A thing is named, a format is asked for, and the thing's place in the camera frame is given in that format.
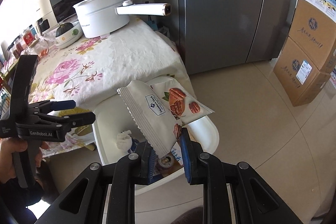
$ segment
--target table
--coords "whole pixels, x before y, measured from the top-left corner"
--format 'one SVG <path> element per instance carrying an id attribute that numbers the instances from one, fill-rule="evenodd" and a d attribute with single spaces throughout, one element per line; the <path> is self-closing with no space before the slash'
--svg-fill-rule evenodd
<path id="1" fill-rule="evenodd" d="M 54 113 L 64 116 L 94 110 L 132 80 L 159 75 L 176 78 L 194 95 L 180 55 L 135 16 L 107 38 L 81 37 L 65 49 L 51 50 L 38 64 L 29 96 L 42 100 L 75 100 L 77 107 Z M 67 133 L 63 143 L 50 143 L 44 156 L 74 150 L 95 141 L 91 126 Z"/>

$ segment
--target refrigerator door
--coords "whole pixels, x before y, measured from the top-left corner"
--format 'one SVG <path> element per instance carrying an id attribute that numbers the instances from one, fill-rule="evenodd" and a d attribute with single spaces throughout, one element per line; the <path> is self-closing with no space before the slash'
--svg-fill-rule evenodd
<path id="1" fill-rule="evenodd" d="M 246 62 L 278 57 L 293 19 L 296 0 L 264 0 Z"/>
<path id="2" fill-rule="evenodd" d="M 179 42 L 189 74 L 245 63 L 263 0 L 179 0 Z"/>

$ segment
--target ceramic dish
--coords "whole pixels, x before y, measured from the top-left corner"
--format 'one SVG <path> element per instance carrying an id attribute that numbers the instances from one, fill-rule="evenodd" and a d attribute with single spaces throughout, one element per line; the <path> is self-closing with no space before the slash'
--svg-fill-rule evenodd
<path id="1" fill-rule="evenodd" d="M 83 35 L 83 30 L 78 21 L 73 22 L 73 28 L 56 38 L 55 46 L 66 48 L 76 42 Z"/>

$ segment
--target tile floor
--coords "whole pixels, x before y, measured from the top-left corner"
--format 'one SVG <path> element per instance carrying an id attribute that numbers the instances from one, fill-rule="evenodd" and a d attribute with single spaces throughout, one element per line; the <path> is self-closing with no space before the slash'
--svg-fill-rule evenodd
<path id="1" fill-rule="evenodd" d="M 198 100 L 216 111 L 210 115 L 220 135 L 215 155 L 233 164 L 248 162 L 309 223 L 328 210 L 335 190 L 336 92 L 326 85 L 313 102 L 293 107 L 273 73 L 275 63 L 243 64 L 190 79 Z M 98 152 L 86 148 L 53 156 L 57 188 L 63 191 L 94 161 L 100 161 Z M 202 190 L 193 188 L 188 202 L 172 207 L 171 200 L 187 193 L 182 179 L 136 197 L 137 223 L 157 223 L 160 217 L 168 224 L 202 204 Z M 173 194 L 162 200 L 163 193 Z"/>

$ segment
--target pot handle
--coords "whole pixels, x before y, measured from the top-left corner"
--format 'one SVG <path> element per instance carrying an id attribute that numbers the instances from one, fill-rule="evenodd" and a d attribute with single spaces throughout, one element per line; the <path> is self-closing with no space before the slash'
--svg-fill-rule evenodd
<path id="1" fill-rule="evenodd" d="M 118 15 L 156 15 L 168 16 L 171 13 L 169 3 L 133 4 L 116 8 Z"/>

